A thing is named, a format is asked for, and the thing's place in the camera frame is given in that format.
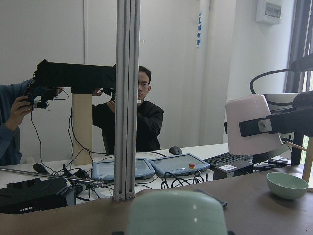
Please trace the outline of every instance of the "black shirt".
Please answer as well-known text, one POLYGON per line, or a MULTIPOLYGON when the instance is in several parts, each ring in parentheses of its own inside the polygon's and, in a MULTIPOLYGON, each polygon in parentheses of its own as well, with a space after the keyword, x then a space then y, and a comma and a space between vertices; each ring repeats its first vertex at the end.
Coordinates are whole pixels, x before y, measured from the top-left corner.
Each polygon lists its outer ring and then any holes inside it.
MULTIPOLYGON (((157 136, 161 132, 164 111, 157 105, 143 101, 137 113, 137 140, 136 151, 160 150, 157 136)), ((115 146, 115 113, 106 103, 92 106, 93 125, 103 130, 108 153, 114 154, 115 146)))

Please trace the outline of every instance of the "keyboard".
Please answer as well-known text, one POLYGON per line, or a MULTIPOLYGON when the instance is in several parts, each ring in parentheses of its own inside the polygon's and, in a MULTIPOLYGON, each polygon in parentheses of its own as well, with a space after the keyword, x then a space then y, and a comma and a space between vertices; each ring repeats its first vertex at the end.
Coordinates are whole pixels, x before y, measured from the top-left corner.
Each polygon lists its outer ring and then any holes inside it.
POLYGON ((212 158, 204 159, 205 162, 210 163, 210 169, 218 167, 220 165, 225 165, 227 163, 239 160, 239 159, 248 159, 251 158, 252 155, 234 155, 231 153, 222 153, 220 155, 214 156, 212 158))

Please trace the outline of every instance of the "wall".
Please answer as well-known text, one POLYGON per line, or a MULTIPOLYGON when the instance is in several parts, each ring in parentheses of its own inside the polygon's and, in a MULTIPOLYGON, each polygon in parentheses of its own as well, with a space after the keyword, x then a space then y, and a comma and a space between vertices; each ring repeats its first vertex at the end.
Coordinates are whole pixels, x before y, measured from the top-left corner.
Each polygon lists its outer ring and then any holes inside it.
MULTIPOLYGON (((293 0, 283 1, 288 11, 282 18, 286 21, 278 27, 255 23, 256 1, 210 2, 207 66, 203 68, 205 76, 198 79, 194 61, 199 1, 141 1, 140 38, 144 42, 140 43, 139 63, 152 71, 147 99, 165 111, 159 136, 163 148, 221 143, 226 100, 249 94, 250 79, 287 61, 293 0), (278 47, 278 53, 272 53, 278 47), (253 58, 258 62, 251 63, 253 58)), ((3 84, 31 78, 44 58, 96 65, 116 61, 115 0, 2 0, 0 20, 3 84)), ((94 97, 93 102, 107 100, 103 95, 94 97)), ((47 110, 33 113, 44 161, 71 156, 67 133, 70 107, 71 97, 50 102, 47 110)), ((93 130, 94 150, 103 151, 100 130, 93 130)), ((39 142, 30 117, 21 125, 21 134, 23 157, 38 160, 39 142)))

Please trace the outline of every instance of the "glasses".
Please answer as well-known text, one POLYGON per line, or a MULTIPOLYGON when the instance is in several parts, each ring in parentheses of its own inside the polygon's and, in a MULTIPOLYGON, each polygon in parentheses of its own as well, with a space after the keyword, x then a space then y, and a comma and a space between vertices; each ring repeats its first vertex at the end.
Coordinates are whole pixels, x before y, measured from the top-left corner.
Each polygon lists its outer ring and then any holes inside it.
POLYGON ((143 89, 148 89, 150 83, 148 82, 138 82, 138 86, 140 86, 143 88, 143 89))

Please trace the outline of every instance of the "blue tablet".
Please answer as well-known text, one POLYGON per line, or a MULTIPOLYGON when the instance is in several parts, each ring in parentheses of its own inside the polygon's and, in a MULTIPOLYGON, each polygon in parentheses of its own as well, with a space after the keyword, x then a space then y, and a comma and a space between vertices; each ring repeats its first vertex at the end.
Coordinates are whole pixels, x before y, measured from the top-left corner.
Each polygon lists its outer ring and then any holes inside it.
POLYGON ((210 164, 187 153, 170 157, 150 159, 152 167, 156 173, 162 177, 166 172, 170 172, 175 176, 191 175, 195 171, 203 172, 210 168, 210 164))
MULTIPOLYGON (((135 165, 135 178, 137 180, 148 179, 155 174, 155 170, 146 158, 137 158, 135 165)), ((92 178, 94 180, 114 180, 114 160, 94 162, 92 164, 92 178)))

